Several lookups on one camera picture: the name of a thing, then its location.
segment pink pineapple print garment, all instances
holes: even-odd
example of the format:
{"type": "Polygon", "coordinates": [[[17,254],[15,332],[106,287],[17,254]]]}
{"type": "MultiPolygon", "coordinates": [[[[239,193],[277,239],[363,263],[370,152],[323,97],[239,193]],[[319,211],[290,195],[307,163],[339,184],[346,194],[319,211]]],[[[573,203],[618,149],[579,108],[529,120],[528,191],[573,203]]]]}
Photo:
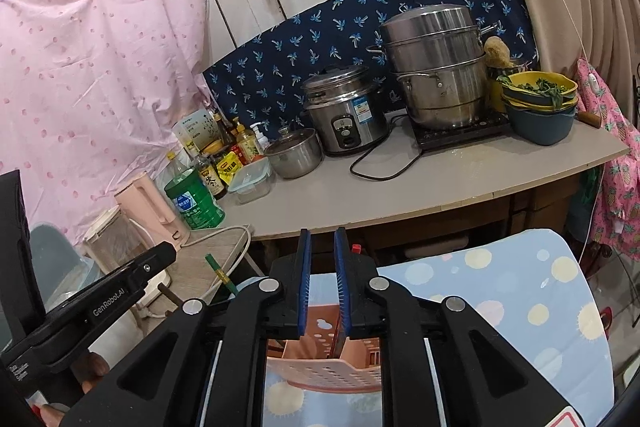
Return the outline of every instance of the pink pineapple print garment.
{"type": "Polygon", "coordinates": [[[590,238],[640,260],[640,132],[624,117],[607,84],[583,58],[578,60],[575,81],[580,95],[578,110],[600,114],[604,128],[629,147],[625,156],[604,165],[590,238]],[[594,74],[597,86],[591,86],[589,73],[594,74]]]}
{"type": "Polygon", "coordinates": [[[73,243],[209,97],[206,0],[0,0],[0,174],[73,243]]]}

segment human hand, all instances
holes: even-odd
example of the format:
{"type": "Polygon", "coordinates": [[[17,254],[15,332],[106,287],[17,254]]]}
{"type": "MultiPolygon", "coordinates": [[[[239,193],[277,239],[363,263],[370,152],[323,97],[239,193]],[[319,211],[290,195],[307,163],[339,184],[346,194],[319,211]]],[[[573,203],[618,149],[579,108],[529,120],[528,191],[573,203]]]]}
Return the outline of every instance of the human hand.
{"type": "MultiPolygon", "coordinates": [[[[82,382],[82,391],[85,394],[98,385],[102,377],[109,372],[109,364],[97,353],[89,353],[88,365],[93,374],[91,378],[82,382]]],[[[54,409],[50,405],[40,407],[40,416],[47,427],[60,427],[60,422],[64,415],[63,412],[54,409]]]]}

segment green pen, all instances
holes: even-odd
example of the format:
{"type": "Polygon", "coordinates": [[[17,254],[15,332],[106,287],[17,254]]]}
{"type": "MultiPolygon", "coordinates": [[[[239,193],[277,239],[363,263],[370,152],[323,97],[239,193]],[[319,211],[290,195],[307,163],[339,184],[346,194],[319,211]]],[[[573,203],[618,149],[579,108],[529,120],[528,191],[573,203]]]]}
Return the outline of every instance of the green pen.
{"type": "Polygon", "coordinates": [[[209,266],[213,268],[213,271],[216,272],[216,275],[220,278],[226,288],[233,293],[233,295],[238,295],[238,288],[236,288],[236,285],[233,284],[231,279],[226,276],[226,273],[220,267],[220,264],[213,259],[213,256],[210,253],[207,253],[204,258],[207,260],[207,263],[209,263],[209,266]]]}

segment red and white sticker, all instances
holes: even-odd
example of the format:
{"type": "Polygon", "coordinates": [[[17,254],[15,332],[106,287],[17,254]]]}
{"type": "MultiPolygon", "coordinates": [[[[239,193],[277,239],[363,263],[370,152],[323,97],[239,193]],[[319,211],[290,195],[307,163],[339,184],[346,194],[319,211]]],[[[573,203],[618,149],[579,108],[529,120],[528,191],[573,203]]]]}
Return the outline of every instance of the red and white sticker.
{"type": "Polygon", "coordinates": [[[545,427],[584,427],[580,417],[571,406],[565,407],[545,427]]]}

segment light blue polka dot tablecloth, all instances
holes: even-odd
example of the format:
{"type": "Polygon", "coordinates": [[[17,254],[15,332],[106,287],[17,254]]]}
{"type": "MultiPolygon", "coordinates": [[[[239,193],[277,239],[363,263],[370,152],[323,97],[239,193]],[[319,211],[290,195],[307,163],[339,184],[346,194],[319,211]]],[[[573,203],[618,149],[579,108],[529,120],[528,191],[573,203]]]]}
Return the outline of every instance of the light blue polka dot tablecloth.
{"type": "MultiPolygon", "coordinates": [[[[609,347],[564,240],[528,230],[483,248],[378,269],[417,297],[468,301],[594,427],[613,406],[609,347]]],[[[312,275],[309,304],[338,302],[334,274],[312,275]]],[[[265,427],[377,427],[380,393],[315,393],[268,372],[265,427]]]]}

